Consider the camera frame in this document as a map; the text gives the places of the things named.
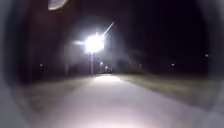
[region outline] road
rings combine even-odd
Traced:
[[[116,76],[99,76],[42,114],[37,128],[216,128],[223,117]]]

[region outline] street light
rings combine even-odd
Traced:
[[[104,49],[104,36],[90,36],[84,42],[85,52],[96,53]]]
[[[89,36],[84,42],[75,42],[76,45],[84,45],[85,52],[90,53],[91,55],[91,74],[93,74],[93,54],[99,52],[104,49],[104,39],[107,32],[114,25],[114,22],[110,24],[110,26],[106,29],[106,31],[98,35],[97,32],[95,35]]]

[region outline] night sky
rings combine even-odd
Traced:
[[[208,36],[195,2],[150,0],[136,4],[135,42],[138,43],[133,42],[133,47],[143,51],[147,65],[153,60],[155,65],[175,63],[177,72],[206,72]]]
[[[20,22],[18,64],[23,74],[63,70],[59,51],[69,41],[80,39],[82,30],[105,28],[112,21],[111,37],[116,39],[110,40],[143,70],[182,74],[207,71],[210,53],[206,24],[193,0],[70,0],[56,11],[49,11],[47,6],[46,0],[33,0]],[[75,53],[73,58],[80,58]]]

